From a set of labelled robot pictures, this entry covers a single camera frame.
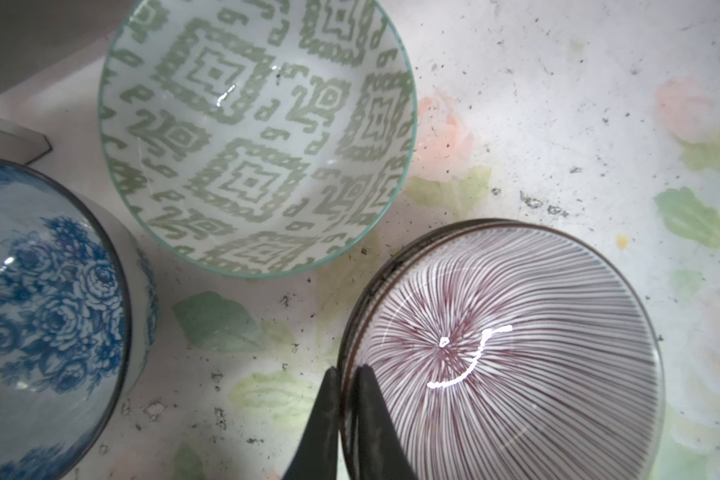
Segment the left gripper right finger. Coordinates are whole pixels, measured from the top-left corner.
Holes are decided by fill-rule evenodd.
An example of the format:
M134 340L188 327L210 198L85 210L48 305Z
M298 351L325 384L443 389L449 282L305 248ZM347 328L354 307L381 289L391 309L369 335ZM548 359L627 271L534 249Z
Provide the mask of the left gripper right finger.
M355 384L353 422L359 478L416 479L370 365L357 369Z

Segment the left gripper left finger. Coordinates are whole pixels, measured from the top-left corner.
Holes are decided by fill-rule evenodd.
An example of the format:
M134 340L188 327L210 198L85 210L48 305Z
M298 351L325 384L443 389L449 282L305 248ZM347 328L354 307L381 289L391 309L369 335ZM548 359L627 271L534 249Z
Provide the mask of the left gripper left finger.
M324 374L315 403L284 480L335 480L337 476L340 379L335 367Z

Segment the pink ribbed glass bowl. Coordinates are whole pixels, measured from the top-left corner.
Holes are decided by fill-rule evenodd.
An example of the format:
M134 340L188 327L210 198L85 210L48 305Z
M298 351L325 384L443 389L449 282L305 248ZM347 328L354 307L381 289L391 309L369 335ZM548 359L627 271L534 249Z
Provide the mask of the pink ribbed glass bowl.
M648 313L608 259L560 231L461 221L374 275L338 354L354 479L365 365L421 479L645 479L654 463L665 382Z

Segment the blue rose pattern bowl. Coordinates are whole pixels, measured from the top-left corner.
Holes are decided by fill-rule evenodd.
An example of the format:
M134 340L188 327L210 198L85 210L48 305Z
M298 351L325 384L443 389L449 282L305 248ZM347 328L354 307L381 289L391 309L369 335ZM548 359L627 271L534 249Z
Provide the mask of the blue rose pattern bowl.
M89 198L0 160L0 479L58 479L94 446L155 341L150 263Z

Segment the pale green geometric bowl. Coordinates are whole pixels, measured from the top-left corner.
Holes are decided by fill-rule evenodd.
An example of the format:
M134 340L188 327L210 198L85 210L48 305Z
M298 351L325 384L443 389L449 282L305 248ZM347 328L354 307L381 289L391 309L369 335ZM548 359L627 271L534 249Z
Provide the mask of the pale green geometric bowl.
M381 220L411 164L413 69L376 1L140 1L98 93L113 183L178 256L299 273Z

